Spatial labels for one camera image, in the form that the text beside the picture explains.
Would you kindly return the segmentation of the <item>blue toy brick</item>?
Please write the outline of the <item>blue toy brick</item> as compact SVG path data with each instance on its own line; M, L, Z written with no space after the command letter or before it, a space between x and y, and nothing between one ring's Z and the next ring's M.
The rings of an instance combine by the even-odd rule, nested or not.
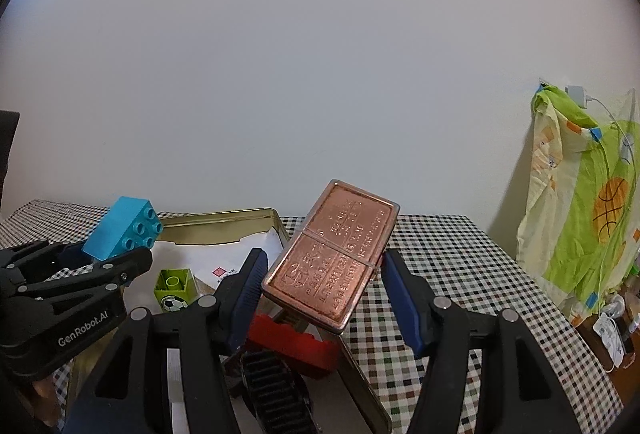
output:
M137 248L151 249L162 230L149 200L122 196L88 236L82 251L104 262Z

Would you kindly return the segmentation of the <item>green toy brick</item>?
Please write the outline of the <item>green toy brick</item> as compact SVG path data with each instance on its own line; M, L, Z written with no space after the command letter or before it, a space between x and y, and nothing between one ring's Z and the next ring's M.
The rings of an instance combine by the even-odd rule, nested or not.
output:
M154 295L163 313L186 309L198 297L190 269L161 269L154 286Z

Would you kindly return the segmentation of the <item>red toy brick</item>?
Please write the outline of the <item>red toy brick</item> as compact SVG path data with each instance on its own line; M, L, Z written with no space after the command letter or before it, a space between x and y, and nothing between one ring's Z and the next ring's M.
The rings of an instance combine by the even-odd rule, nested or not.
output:
M247 340L318 371L335 371L341 357L336 342L321 341L311 333L297 332L290 325L276 323L268 315L254 317Z

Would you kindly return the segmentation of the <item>copper metal case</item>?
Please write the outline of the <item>copper metal case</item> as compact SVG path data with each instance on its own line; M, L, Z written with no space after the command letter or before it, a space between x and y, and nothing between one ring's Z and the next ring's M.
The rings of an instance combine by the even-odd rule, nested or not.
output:
M264 280L267 298L334 334L346 328L383 252L400 206L333 180Z

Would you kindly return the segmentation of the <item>white paper liner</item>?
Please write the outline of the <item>white paper liner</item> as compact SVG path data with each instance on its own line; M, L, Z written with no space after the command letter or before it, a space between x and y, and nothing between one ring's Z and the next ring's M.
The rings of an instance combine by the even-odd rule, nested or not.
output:
M198 298L213 293L220 303L216 320L218 353L231 356L245 343L262 296L262 278L281 253L282 240L271 228L221 245L178 245L159 240L152 246L149 272L137 277L124 290L126 309L145 307L163 313L154 295L161 269L190 269Z

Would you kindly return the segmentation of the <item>clutter on side table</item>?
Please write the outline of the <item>clutter on side table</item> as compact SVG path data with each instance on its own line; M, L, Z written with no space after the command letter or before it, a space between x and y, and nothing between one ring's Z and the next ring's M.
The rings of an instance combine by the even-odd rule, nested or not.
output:
M634 334L639 332L639 258L631 265L620 291L600 310L592 331L605 350L606 373L634 363L639 353L634 346Z

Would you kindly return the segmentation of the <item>checkered tablecloth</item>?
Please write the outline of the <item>checkered tablecloth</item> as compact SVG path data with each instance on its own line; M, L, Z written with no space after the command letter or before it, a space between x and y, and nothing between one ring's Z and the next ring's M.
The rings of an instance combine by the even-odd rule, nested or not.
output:
M105 208L33 200L1 221L2 248L34 239L84 239L106 213ZM280 219L273 209L191 214L215 223L205 239L218 240L224 225L256 225L261 232L280 222L293 235L302 217ZM400 251L411 272L425 277L438 295L448 295L467 310L496 315L506 307L526 322L558 376L583 433L604 433L620 415L623 403L610 378L585 341L523 269L465 215L401 215L390 246ZM390 420L391 433L409 426L418 400L425 362L400 343L400 332L382 283L371 283L343 341ZM459 433L473 433L480 400L479 350L469 355L469 373Z

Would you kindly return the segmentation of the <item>green patterned hanging cloth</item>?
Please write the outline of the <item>green patterned hanging cloth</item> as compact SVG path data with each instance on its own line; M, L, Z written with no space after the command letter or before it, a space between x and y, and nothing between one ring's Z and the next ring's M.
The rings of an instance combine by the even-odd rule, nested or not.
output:
M639 253L639 96L596 119L544 83L516 261L579 325L620 287Z

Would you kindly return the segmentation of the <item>gold metal tin tray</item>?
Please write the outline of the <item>gold metal tin tray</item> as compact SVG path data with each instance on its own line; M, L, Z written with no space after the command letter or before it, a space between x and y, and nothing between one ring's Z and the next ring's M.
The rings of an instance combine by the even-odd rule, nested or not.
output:
M166 217L126 319L67 415L70 433L386 433L330 332L285 324L260 284L288 243L278 213Z

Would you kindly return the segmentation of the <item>white wall charger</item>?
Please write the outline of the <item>white wall charger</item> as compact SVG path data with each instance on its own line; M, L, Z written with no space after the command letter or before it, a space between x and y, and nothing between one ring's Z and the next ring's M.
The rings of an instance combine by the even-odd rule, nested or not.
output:
M588 106L589 95L582 86L566 86L566 94L580 108L586 109Z

